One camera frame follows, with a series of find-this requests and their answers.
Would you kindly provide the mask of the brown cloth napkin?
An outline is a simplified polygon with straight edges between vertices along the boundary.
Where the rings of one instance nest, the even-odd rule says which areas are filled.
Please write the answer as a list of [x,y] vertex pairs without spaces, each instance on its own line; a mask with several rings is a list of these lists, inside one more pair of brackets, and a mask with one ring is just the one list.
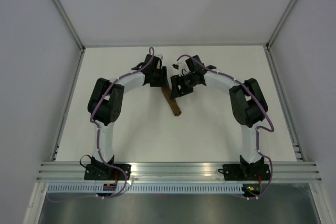
[[182,114],[182,111],[180,107],[178,106],[175,99],[171,99],[171,88],[169,86],[163,86],[161,87],[162,93],[170,106],[172,113],[174,116],[180,116]]

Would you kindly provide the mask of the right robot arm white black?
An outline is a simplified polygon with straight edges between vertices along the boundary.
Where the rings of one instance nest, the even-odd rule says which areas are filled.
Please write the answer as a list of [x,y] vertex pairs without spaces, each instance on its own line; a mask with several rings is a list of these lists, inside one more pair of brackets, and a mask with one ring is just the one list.
[[241,82],[213,65],[203,65],[199,56],[188,57],[185,63],[188,71],[180,62],[173,65],[179,73],[171,76],[171,98],[191,94],[197,85],[213,87],[229,96],[233,117],[241,128],[239,163],[224,164],[218,172],[226,181],[270,180],[272,169],[259,149],[258,131],[261,122],[267,118],[268,105],[258,81],[250,78]]

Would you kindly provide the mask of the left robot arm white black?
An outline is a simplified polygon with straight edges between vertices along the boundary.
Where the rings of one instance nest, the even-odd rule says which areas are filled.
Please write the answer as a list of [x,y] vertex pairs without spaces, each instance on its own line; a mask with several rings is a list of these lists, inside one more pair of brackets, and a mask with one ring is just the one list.
[[113,128],[122,109],[123,96],[144,85],[153,88],[167,87],[167,68],[162,56],[148,54],[145,60],[130,72],[112,80],[99,78],[87,106],[90,122],[96,127],[96,151],[91,167],[98,176],[108,180],[114,176],[114,153],[112,149]]

